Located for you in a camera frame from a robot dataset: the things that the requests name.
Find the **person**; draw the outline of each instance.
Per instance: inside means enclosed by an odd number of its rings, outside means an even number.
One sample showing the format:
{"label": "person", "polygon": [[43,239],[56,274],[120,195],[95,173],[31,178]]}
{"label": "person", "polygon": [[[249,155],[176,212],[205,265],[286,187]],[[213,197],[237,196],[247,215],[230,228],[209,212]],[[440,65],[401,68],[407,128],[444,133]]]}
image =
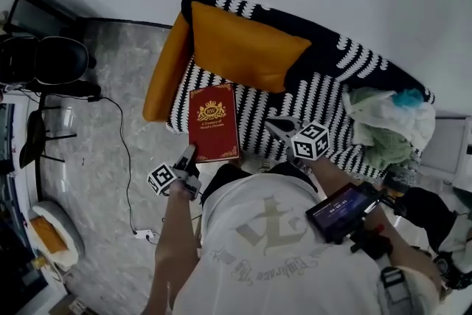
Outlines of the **person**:
{"label": "person", "polygon": [[[155,271],[143,314],[382,314],[381,269],[353,242],[326,244],[306,210],[344,185],[358,184],[322,157],[304,161],[313,183],[290,163],[250,175],[223,165],[201,197],[201,257],[181,182],[170,186]],[[439,302],[441,279],[430,258],[405,242],[380,207],[365,227],[383,224],[389,260],[401,268],[423,314]]]}

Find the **green cloth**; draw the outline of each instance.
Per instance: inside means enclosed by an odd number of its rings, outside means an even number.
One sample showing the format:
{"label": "green cloth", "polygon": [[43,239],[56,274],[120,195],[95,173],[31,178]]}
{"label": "green cloth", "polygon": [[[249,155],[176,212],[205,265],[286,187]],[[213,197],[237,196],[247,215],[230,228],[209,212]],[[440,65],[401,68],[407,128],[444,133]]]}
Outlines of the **green cloth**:
{"label": "green cloth", "polygon": [[412,145],[399,133],[365,125],[374,139],[374,146],[367,148],[365,159],[368,165],[384,170],[390,164],[401,163],[412,154]]}

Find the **printed shirt graphic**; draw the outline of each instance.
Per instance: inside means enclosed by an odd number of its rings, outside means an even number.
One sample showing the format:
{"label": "printed shirt graphic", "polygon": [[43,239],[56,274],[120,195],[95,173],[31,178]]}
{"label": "printed shirt graphic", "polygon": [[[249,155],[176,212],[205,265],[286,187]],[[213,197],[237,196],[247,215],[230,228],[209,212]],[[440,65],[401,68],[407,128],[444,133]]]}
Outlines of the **printed shirt graphic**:
{"label": "printed shirt graphic", "polygon": [[318,202],[302,180],[269,173],[213,193],[174,315],[380,314],[377,264],[351,242],[324,243],[305,217]]}

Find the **sofa cushion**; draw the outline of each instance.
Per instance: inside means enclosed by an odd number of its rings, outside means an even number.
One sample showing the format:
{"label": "sofa cushion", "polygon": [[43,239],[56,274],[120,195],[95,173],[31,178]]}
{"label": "sofa cushion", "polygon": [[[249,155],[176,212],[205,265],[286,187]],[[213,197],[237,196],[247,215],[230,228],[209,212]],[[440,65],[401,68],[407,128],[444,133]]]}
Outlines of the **sofa cushion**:
{"label": "sofa cushion", "polygon": [[262,91],[284,92],[288,69],[311,45],[269,25],[192,2],[195,62],[226,79]]}

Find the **red book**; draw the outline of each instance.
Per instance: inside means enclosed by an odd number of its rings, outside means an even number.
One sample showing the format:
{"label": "red book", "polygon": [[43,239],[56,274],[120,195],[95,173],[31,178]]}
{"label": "red book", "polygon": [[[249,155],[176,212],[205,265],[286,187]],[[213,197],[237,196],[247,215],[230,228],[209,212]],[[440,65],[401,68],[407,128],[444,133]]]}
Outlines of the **red book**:
{"label": "red book", "polygon": [[189,144],[197,147],[197,163],[240,157],[231,83],[190,92]]}

